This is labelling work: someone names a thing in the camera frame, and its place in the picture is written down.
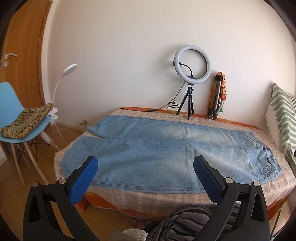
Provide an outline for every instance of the door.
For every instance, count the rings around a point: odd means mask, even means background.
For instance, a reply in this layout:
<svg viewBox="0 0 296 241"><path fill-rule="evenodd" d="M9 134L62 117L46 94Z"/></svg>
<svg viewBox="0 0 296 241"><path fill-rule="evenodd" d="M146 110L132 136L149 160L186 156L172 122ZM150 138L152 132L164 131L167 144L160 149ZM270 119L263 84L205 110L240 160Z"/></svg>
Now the door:
<svg viewBox="0 0 296 241"><path fill-rule="evenodd" d="M51 3L48 0L25 2L13 15L2 47L0 82L12 85L25 108L45 105L41 47Z"/></svg>

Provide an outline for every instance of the chair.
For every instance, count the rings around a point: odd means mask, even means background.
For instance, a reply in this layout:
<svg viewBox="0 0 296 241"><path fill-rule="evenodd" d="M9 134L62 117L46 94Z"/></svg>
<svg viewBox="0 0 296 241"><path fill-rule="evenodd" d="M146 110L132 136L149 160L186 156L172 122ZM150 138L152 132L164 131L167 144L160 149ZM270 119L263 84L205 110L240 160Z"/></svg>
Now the chair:
<svg viewBox="0 0 296 241"><path fill-rule="evenodd" d="M13 121L16 120L16 118L19 116L19 114L24 110L24 107L20 103L14 89L8 82L2 82L0 83L0 128L3 128L6 125L11 124ZM41 134L42 136L47 134L44 132L44 129L47 127L47 125L50 122L50 115L48 116L49 118L44 118L44 120L29 134L27 135L24 139L12 139L12 138L7 138L3 136L0 133L0 141L3 142L9 142L11 143L11 148L12 148L12 153L13 157L15 160L15 165L17 167L17 171L20 175L20 179L22 181L23 186L25 186L24 179L22 177L22 173L20 171L20 167L18 164L18 158L17 158L17 153L15 149L15 144L17 143L23 143L27 153L29 154L29 157L35 166L37 172L39 175L42 177L43 181L46 184L49 184L48 180L44 176L43 172L39 168L34 155L32 154L31 148L29 147L27 141L32 140L35 138L37 135Z"/></svg>

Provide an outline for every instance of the beige checkered cloth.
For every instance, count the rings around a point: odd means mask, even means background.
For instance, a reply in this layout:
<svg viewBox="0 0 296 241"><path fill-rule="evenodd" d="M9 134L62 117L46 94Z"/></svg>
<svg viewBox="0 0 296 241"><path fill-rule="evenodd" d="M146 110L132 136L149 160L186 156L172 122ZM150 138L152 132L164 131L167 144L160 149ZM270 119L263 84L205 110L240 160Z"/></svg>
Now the beige checkered cloth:
<svg viewBox="0 0 296 241"><path fill-rule="evenodd" d="M197 124L209 127L216 127L231 130L250 131L256 138L265 143L274 153L279 165L282 167L282 174L276 179L262 185L267 206L274 201L285 198L295 187L296 179L286 162L284 155L276 148L272 141L261 130L237 126L233 124L223 123L214 120L207 120L198 117L191 117L187 120L186 115L175 115L158 112L140 112L130 110L116 110L111 115L126 115L134 117L144 117L155 120L176 121L190 124ZM89 132L82 135L97 137ZM68 147L59 151L54 159L54 171L57 180L63 177L61 169L61 160L66 151L73 145L73 141ZM136 210L140 213L148 213L152 215L167 214L178 210L186 205L203 205L211 206L209 197L206 193L196 194L152 194L144 192L121 191L108 188L101 188L97 186L90 186L88 192L96 193L109 203L115 205L118 209Z"/></svg>

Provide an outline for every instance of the ring light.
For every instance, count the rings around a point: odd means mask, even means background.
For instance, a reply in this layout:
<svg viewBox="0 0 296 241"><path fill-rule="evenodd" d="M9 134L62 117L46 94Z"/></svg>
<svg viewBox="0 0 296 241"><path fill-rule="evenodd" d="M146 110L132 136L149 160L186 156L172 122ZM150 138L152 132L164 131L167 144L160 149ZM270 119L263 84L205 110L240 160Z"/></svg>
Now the ring light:
<svg viewBox="0 0 296 241"><path fill-rule="evenodd" d="M181 79L183 79L187 83L192 84L192 85L200 84L201 82L204 82L205 80L207 80L207 78L210 76L210 72L211 72L210 59L201 48L194 46L194 45L187 45L187 46L184 46L183 48L179 49L179 51L176 53L175 58L174 58L175 63L180 62L180 56L186 50L195 50L195 51L201 53L201 55L203 56L205 63L206 63L205 74L201 78L198 79L198 78L194 78L194 77L190 77L190 76L185 75L183 73L183 71L181 70L181 67L179 64L175 64L175 69L176 69L178 75L181 77Z"/></svg>

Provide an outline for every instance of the green and white striped pillow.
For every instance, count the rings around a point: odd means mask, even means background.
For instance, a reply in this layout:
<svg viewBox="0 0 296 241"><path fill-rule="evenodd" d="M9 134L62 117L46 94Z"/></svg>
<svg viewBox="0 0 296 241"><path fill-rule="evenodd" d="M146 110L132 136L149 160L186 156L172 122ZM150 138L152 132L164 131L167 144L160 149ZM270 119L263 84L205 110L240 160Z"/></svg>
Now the green and white striped pillow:
<svg viewBox="0 0 296 241"><path fill-rule="evenodd" d="M274 143L285 155L296 176L296 100L277 84L271 88L266 121Z"/></svg>

